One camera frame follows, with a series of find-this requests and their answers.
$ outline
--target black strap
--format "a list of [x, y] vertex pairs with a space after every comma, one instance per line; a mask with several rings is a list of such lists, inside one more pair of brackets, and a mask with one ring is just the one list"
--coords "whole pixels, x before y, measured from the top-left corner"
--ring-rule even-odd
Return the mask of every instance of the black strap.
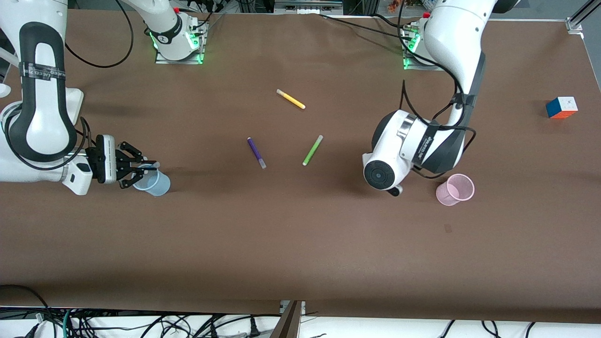
[[50, 78], [65, 80], [67, 77], [63, 69], [31, 62], [20, 62], [19, 71], [21, 76], [24, 78], [33, 78], [45, 81], [50, 81]]
[[152, 34], [152, 36], [158, 43], [168, 45], [171, 43], [171, 40], [173, 40], [173, 38], [177, 36], [177, 34], [179, 34], [180, 31], [182, 31], [182, 18], [179, 15], [176, 15], [176, 17], [177, 23], [175, 23], [175, 26], [173, 26], [173, 28], [166, 32], [159, 33], [153, 31], [152, 29], [149, 29], [150, 34]]
[[459, 105], [468, 105], [474, 106], [476, 101], [476, 95], [468, 95], [468, 94], [455, 94], [451, 99], [451, 103], [458, 103]]
[[434, 135], [440, 128], [440, 124], [436, 121], [430, 122], [428, 124], [428, 128], [422, 136], [421, 141], [419, 142], [419, 146], [417, 148], [417, 152], [413, 156], [413, 163], [422, 164], [424, 162], [424, 158], [426, 157], [426, 153], [428, 153], [428, 149], [432, 146], [432, 141], [434, 141]]

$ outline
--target black cable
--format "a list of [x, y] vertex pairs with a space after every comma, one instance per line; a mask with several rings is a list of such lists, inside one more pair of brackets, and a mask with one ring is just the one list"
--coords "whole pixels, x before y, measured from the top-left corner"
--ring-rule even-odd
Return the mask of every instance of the black cable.
[[386, 22], [389, 26], [392, 26], [394, 28], [398, 28], [397, 25], [395, 25], [394, 23], [392, 23], [390, 20], [388, 20], [385, 16], [380, 15], [378, 13], [374, 13], [372, 15], [370, 15], [371, 17], [379, 17], [380, 19], [384, 20], [384, 22]]
[[[453, 74], [445, 66], [443, 66], [443, 65], [441, 65], [441, 64], [439, 64], [439, 63], [437, 63], [437, 62], [435, 62], [433, 60], [430, 60], [428, 58], [424, 58], [424, 57], [422, 57], [422, 56], [414, 53], [411, 49], [409, 49], [407, 47], [407, 45], [405, 44], [405, 42], [401, 38], [401, 35], [402, 35], [401, 34], [401, 28], [402, 28], [402, 26], [401, 26], [401, 14], [403, 12], [404, 5], [405, 5], [405, 0], [401, 0], [401, 4], [399, 5], [399, 9], [398, 9], [398, 18], [397, 18], [397, 34], [398, 34], [398, 39], [401, 42], [401, 45], [403, 46], [403, 49], [406, 52], [409, 52], [411, 55], [413, 55], [413, 57], [419, 58], [419, 59], [421, 59], [421, 60], [423, 60], [425, 62], [431, 63], [434, 66], [439, 67], [440, 69], [444, 70], [447, 74], [449, 74], [452, 77], [453, 81], [455, 82], [455, 89], [456, 89], [455, 90], [455, 94], [457, 94], [457, 90], [459, 90], [459, 93], [463, 97], [463, 95], [464, 95], [463, 87], [461, 86], [461, 83], [459, 83], [459, 80], [457, 79], [457, 77], [455, 76], [455, 74]], [[462, 105], [461, 116], [459, 117], [459, 120], [453, 126], [458, 126], [463, 121], [464, 114], [465, 114], [465, 104]], [[444, 126], [444, 127], [446, 127], [446, 128], [442, 128], [441, 127], [441, 129], [442, 130], [448, 130], [447, 128], [449, 128], [450, 126]]]
[[83, 59], [82, 57], [80, 57], [79, 55], [77, 55], [75, 52], [73, 52], [73, 50], [71, 49], [71, 47], [69, 47], [69, 44], [67, 44], [65, 42], [65, 47], [67, 48], [67, 50], [71, 54], [73, 54], [74, 57], [76, 57], [77, 59], [79, 59], [83, 63], [89, 64], [90, 66], [93, 66], [93, 67], [96, 67], [96, 68], [111, 68], [111, 67], [119, 66], [120, 64], [122, 64], [123, 61], [127, 60], [127, 58], [129, 58], [129, 55], [132, 53], [132, 49], [133, 49], [133, 27], [132, 27], [132, 22], [129, 20], [129, 16], [125, 12], [125, 9], [123, 8], [123, 6], [119, 2], [119, 0], [115, 0], [115, 2], [117, 3], [117, 5], [119, 5], [119, 8], [123, 12], [123, 15], [125, 15], [125, 18], [127, 19], [127, 24], [129, 25], [129, 34], [130, 34], [131, 38], [130, 38], [129, 50], [127, 51], [127, 54], [125, 54], [125, 56], [120, 61], [117, 61], [114, 64], [103, 66], [103, 65], [100, 65], [100, 64], [91, 63], [91, 62]]
[[16, 318], [16, 317], [22, 317], [21, 319], [25, 319], [27, 318], [27, 316], [29, 316], [31, 314], [31, 312], [25, 311], [25, 313], [19, 313], [18, 315], [12, 315], [12, 316], [6, 316], [6, 317], [0, 317], [0, 321], [4, 320], [4, 319], [11, 319], [11, 318]]
[[[17, 153], [17, 151], [14, 149], [13, 147], [13, 143], [10, 140], [10, 133], [8, 132], [8, 126], [10, 126], [10, 122], [12, 121], [14, 116], [10, 116], [6, 119], [6, 128], [4, 131], [4, 137], [6, 138], [6, 142], [8, 144], [8, 148], [11, 150], [11, 152], [13, 152], [13, 154], [21, 161], [23, 162], [23, 164], [27, 165], [29, 168], [32, 169], [36, 169], [36, 170], [41, 170], [41, 171], [50, 171], [50, 170], [56, 170], [59, 168], [64, 167], [65, 165], [69, 164], [69, 162], [71, 162], [75, 157], [79, 156], [79, 152], [84, 148], [84, 144], [85, 144], [85, 140], [87, 138], [87, 130], [84, 128], [84, 137], [81, 139], [81, 142], [79, 143], [79, 146], [77, 148], [77, 150], [75, 152], [73, 152], [73, 154], [71, 155], [71, 157], [69, 157], [67, 160], [65, 160], [63, 163], [55, 165], [54, 167], [49, 167], [49, 168], [42, 168], [42, 167], [37, 167], [31, 163], [29, 163], [28, 161], [26, 161], [24, 158], [21, 157], [21, 155], [19, 153]], [[80, 119], [82, 120], [82, 125], [84, 125], [83, 121], [85, 120], [83, 117], [80, 117]]]
[[413, 112], [413, 114], [415, 114], [415, 116], [417, 116], [417, 118], [424, 123], [426, 126], [428, 124], [430, 124], [430, 122], [426, 121], [423, 117], [421, 117], [421, 115], [419, 115], [417, 113], [417, 111], [415, 110], [415, 108], [413, 107], [413, 105], [411, 104], [411, 100], [409, 100], [409, 96], [407, 95], [407, 89], [405, 87], [405, 80], [403, 80], [403, 87], [401, 88], [401, 95], [405, 98], [405, 100], [407, 100], [407, 105], [409, 106], [409, 109], [411, 109], [411, 111]]
[[525, 336], [525, 338], [529, 338], [530, 337], [530, 330], [532, 330], [532, 327], [534, 326], [534, 324], [536, 324], [536, 322], [531, 322], [530, 324], [528, 324], [528, 328], [526, 329], [526, 336]]
[[207, 23], [209, 21], [209, 19], [211, 18], [211, 15], [213, 15], [213, 12], [210, 12], [209, 15], [207, 16], [207, 18], [204, 19], [204, 21], [199, 23], [197, 26], [193, 26], [192, 29], [197, 29], [199, 27], [202, 27], [205, 23]]
[[120, 331], [132, 331], [137, 330], [139, 328], [144, 328], [149, 326], [150, 324], [138, 326], [138, 327], [93, 327], [89, 326], [88, 328], [93, 331], [103, 331], [103, 330], [120, 330]]
[[207, 327], [211, 326], [211, 324], [214, 324], [216, 321], [218, 321], [219, 319], [225, 317], [225, 315], [213, 315], [211, 316], [211, 318], [207, 319], [207, 321], [204, 322], [204, 324], [202, 324], [202, 326], [200, 326], [200, 328], [196, 331], [196, 333], [192, 336], [192, 338], [197, 338], [204, 330], [206, 330]]
[[449, 102], [444, 108], [442, 108], [439, 112], [434, 114], [434, 116], [432, 117], [432, 120], [436, 120], [437, 117], [439, 117], [443, 112], [447, 111], [447, 109], [451, 108], [452, 106], [453, 106], [453, 103]]
[[[465, 151], [468, 149], [469, 145], [472, 144], [472, 142], [474, 141], [474, 139], [476, 138], [476, 130], [474, 128], [470, 128], [470, 127], [455, 127], [456, 130], [461, 130], [461, 131], [471, 131], [472, 132], [472, 137], [470, 137], [469, 141], [465, 144], [465, 146], [463, 147], [463, 151], [462, 153], [465, 153]], [[443, 176], [444, 174], [447, 173], [447, 171], [445, 171], [444, 173], [440, 173], [438, 175], [435, 176], [426, 176], [424, 174], [422, 174], [421, 170], [422, 168], [418, 168], [416, 165], [414, 165], [411, 170], [420, 175], [421, 177], [425, 178], [425, 179], [437, 179], [438, 177]]]
[[146, 328], [146, 330], [144, 330], [140, 338], [144, 338], [144, 336], [146, 336], [150, 329], [153, 328], [153, 326], [155, 326], [156, 324], [160, 323], [165, 317], [166, 316], [160, 316], [157, 319], [155, 319], [154, 322], [150, 323], [150, 325]]
[[[214, 329], [215, 329], [215, 330], [217, 330], [218, 328], [220, 328], [220, 327], [222, 327], [222, 326], [224, 326], [224, 325], [227, 325], [227, 324], [230, 324], [230, 323], [233, 323], [233, 322], [237, 322], [237, 321], [241, 321], [241, 320], [243, 320], [243, 319], [257, 318], [257, 317], [280, 317], [280, 315], [250, 315], [250, 316], [238, 317], [238, 318], [230, 319], [229, 321], [227, 321], [227, 322], [223, 322], [223, 323], [221, 323], [221, 324], [219, 324], [219, 325], [216, 325], [216, 326], [214, 327]], [[207, 336], [208, 334], [210, 334], [210, 331], [209, 331], [209, 332], [207, 332], [207, 333], [205, 333], [205, 334], [203, 334], [203, 335], [201, 336], [201, 338], [206, 338], [206, 336]]]
[[340, 19], [337, 19], [335, 17], [330, 17], [330, 16], [323, 15], [323, 14], [318, 14], [318, 15], [322, 16], [322, 17], [325, 17], [326, 19], [330, 19], [330, 20], [334, 20], [334, 21], [346, 23], [347, 25], [351, 25], [351, 26], [355, 26], [355, 27], [367, 29], [368, 31], [372, 31], [372, 32], [376, 32], [376, 33], [380, 33], [380, 34], [384, 34], [384, 35], [388, 35], [388, 36], [391, 36], [391, 37], [397, 37], [398, 38], [397, 35], [394, 35], [394, 34], [391, 34], [391, 33], [388, 33], [388, 32], [383, 32], [383, 31], [379, 31], [379, 30], [374, 29], [374, 28], [369, 28], [369, 27], [357, 25], [356, 23], [352, 23], [352, 22], [349, 22], [349, 21], [340, 20]]
[[29, 332], [27, 332], [27, 334], [25, 335], [25, 338], [34, 338], [35, 337], [35, 332], [37, 331], [37, 328], [40, 326], [40, 323], [35, 324], [30, 330]]
[[449, 333], [449, 330], [451, 329], [453, 324], [455, 324], [455, 319], [453, 319], [452, 321], [449, 322], [449, 324], [447, 325], [447, 328], [445, 329], [445, 332], [442, 334], [441, 338], [445, 338], [447, 336], [447, 334]]
[[[190, 324], [188, 324], [188, 322], [186, 321], [186, 317], [189, 317], [189, 315], [178, 317], [178, 319], [175, 322], [173, 322], [173, 323], [170, 322], [170, 321], [167, 321], [167, 323], [169, 324], [169, 326], [167, 326], [167, 327], [163, 326], [163, 331], [160, 334], [160, 338], [164, 338], [166, 336], [167, 332], [169, 332], [169, 330], [171, 330], [172, 328], [175, 329], [176, 331], [180, 330], [180, 331], [187, 332], [188, 335], [186, 337], [190, 337], [192, 335], [192, 330], [190, 329]], [[179, 323], [181, 321], [187, 323], [188, 330], [186, 330], [183, 327], [177, 325], [177, 323]]]
[[481, 321], [482, 327], [486, 330], [486, 332], [490, 333], [493, 337], [495, 337], [495, 338], [501, 338], [499, 336], [499, 329], [496, 327], [495, 321], [490, 321], [490, 322], [492, 323], [493, 328], [495, 328], [495, 332], [490, 331], [489, 328], [486, 327], [486, 322], [485, 321]]
[[258, 337], [261, 335], [261, 331], [257, 328], [257, 321], [255, 321], [254, 317], [251, 317], [251, 332], [248, 334], [249, 338]]
[[[84, 135], [84, 133], [80, 132], [80, 131], [79, 131], [79, 130], [77, 130], [77, 129], [75, 129], [75, 131], [76, 131], [76, 132], [77, 132], [77, 134], [79, 134], [79, 135], [82, 135], [82, 136]], [[96, 141], [92, 140], [92, 139], [91, 139], [91, 138], [89, 138], [89, 137], [88, 137], [88, 140], [89, 140], [90, 142], [92, 142], [92, 144], [96, 145]]]
[[96, 142], [92, 140], [92, 130], [90, 129], [88, 121], [86, 121], [86, 119], [84, 118], [81, 120], [81, 123], [84, 124], [84, 128], [88, 131], [88, 148], [90, 147], [90, 143], [96, 145]]
[[[18, 285], [18, 284], [2, 284], [2, 285], [0, 285], [0, 290], [2, 290], [2, 289], [20, 289], [20, 290], [25, 290], [25, 291], [33, 294], [42, 303], [42, 305], [44, 305], [44, 309], [46, 310], [46, 313], [48, 314], [48, 318], [46, 320], [50, 321], [52, 323], [52, 328], [54, 329], [54, 325], [56, 323], [53, 320], [54, 317], [52, 316], [52, 312], [50, 312], [50, 307], [48, 306], [48, 303], [46, 303], [44, 298], [42, 298], [40, 296], [40, 294], [37, 293], [34, 289], [31, 289], [28, 286]], [[56, 330], [52, 330], [52, 331], [54, 331], [54, 338], [56, 338]]]

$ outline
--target pink plastic cup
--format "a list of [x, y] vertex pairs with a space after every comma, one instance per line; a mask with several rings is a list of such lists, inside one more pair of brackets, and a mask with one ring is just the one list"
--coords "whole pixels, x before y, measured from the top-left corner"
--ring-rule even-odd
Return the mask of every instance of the pink plastic cup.
[[474, 183], [464, 174], [454, 174], [436, 188], [436, 198], [443, 205], [454, 206], [461, 201], [467, 201], [474, 196]]

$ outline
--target purple marker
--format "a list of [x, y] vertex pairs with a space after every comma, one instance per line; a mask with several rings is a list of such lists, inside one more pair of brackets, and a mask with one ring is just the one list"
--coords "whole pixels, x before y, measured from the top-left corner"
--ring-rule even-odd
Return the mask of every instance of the purple marker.
[[251, 150], [252, 150], [253, 154], [255, 154], [257, 161], [259, 161], [261, 168], [263, 168], [263, 169], [267, 168], [267, 165], [265, 165], [265, 161], [261, 157], [261, 154], [259, 154], [259, 151], [257, 150], [257, 147], [255, 146], [255, 143], [252, 142], [252, 138], [249, 137], [246, 140], [248, 141], [248, 145], [251, 146]]

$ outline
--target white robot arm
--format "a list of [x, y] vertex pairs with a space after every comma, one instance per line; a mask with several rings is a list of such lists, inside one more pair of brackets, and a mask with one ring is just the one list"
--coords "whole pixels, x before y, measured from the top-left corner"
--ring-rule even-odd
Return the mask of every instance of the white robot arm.
[[159, 53], [168, 60], [182, 60], [200, 46], [198, 19], [171, 7], [169, 0], [123, 0], [135, 9], [150, 31]]
[[417, 23], [422, 41], [415, 53], [446, 68], [456, 80], [457, 94], [443, 125], [402, 110], [382, 119], [372, 139], [373, 152], [363, 155], [364, 177], [373, 188], [398, 196], [411, 169], [439, 174], [457, 165], [486, 66], [482, 32], [491, 13], [504, 13], [518, 2], [438, 0], [432, 15]]
[[[143, 16], [153, 35], [159, 32], [159, 40], [165, 37], [157, 44], [165, 58], [185, 58], [198, 48], [190, 35], [197, 21], [176, 15], [168, 0], [128, 3]], [[22, 84], [22, 101], [9, 104], [0, 114], [0, 182], [62, 182], [77, 195], [85, 195], [93, 179], [119, 181], [128, 188], [144, 175], [132, 164], [155, 161], [148, 161], [126, 142], [116, 146], [110, 135], [97, 136], [95, 145], [84, 151], [85, 138], [93, 141], [83, 120], [85, 137], [77, 145], [74, 125], [84, 95], [65, 86], [66, 22], [67, 0], [0, 0], [0, 28], [15, 47], [17, 60], [10, 61], [19, 62]], [[2, 93], [8, 94], [6, 87]], [[135, 175], [125, 179], [131, 173]]]

